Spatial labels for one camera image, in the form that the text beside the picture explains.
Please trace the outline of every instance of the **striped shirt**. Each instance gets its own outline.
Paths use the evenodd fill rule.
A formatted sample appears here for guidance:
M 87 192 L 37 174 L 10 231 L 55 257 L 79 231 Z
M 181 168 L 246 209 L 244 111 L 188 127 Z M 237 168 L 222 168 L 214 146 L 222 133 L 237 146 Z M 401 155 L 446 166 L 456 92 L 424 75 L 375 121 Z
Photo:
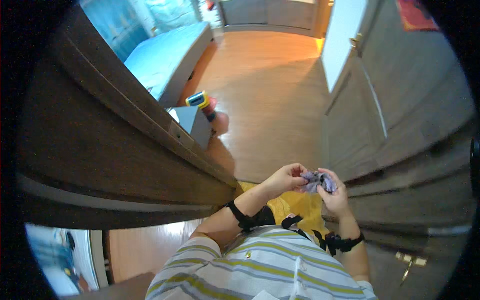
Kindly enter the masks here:
M 222 255 L 206 237 L 188 240 L 148 288 L 153 299 L 376 299 L 335 258 L 278 225 L 240 235 Z

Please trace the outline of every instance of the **purple cloth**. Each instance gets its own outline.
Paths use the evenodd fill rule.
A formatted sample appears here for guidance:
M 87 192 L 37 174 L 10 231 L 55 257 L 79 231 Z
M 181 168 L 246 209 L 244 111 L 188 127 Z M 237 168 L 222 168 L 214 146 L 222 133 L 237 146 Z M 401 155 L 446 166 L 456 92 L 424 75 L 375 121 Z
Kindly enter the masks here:
M 312 172 L 308 171 L 306 173 L 300 174 L 303 178 L 308 180 L 308 183 L 303 186 L 303 190 L 306 192 L 317 192 L 317 186 L 320 184 L 322 188 L 329 192 L 336 191 L 335 181 L 330 177 L 328 173 L 319 173 L 318 171 Z

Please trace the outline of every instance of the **wrist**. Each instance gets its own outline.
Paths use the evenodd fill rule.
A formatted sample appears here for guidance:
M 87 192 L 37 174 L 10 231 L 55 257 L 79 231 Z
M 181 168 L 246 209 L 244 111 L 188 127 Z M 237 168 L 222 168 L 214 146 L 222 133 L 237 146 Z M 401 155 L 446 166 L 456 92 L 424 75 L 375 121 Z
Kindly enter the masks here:
M 271 200 L 270 199 L 270 189 L 263 182 L 260 183 L 259 185 L 255 186 L 252 190 L 253 190 L 253 192 L 256 193 L 256 197 L 257 197 L 257 199 L 259 199 L 259 201 L 264 202 L 266 204 L 269 200 Z
M 350 206 L 346 207 L 345 209 L 338 211 L 335 213 L 337 219 L 340 221 L 341 219 L 350 219 L 355 218 Z

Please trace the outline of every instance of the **hand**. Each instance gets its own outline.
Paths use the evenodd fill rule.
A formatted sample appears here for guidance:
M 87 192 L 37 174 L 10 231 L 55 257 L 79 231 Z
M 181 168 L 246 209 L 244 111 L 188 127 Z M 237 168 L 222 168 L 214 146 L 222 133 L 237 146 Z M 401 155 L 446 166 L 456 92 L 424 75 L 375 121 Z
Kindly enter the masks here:
M 303 192 L 301 187 L 308 183 L 300 176 L 303 172 L 307 172 L 307 169 L 301 164 L 283 166 L 259 186 L 264 189 L 270 200 L 287 191 Z
M 334 172 L 328 169 L 319 168 L 318 171 L 320 173 L 328 173 L 336 183 L 336 191 L 331 194 L 325 191 L 321 185 L 317 186 L 317 192 L 324 200 L 327 209 L 335 214 L 337 218 L 351 215 L 352 211 L 348 205 L 347 187 L 345 184 L 338 179 Z

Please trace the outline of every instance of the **wooden floor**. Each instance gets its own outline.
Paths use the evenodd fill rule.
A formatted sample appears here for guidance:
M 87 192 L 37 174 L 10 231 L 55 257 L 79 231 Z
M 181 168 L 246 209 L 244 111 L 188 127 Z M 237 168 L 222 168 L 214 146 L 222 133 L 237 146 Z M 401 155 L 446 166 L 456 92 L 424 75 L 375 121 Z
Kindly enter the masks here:
M 320 117 L 328 102 L 317 40 L 277 32 L 217 34 L 180 99 L 205 90 L 229 116 L 208 153 L 239 180 L 261 182 L 281 166 L 321 166 Z
M 109 231 L 110 265 L 115 283 L 143 273 L 156 274 L 188 240 L 202 219 Z

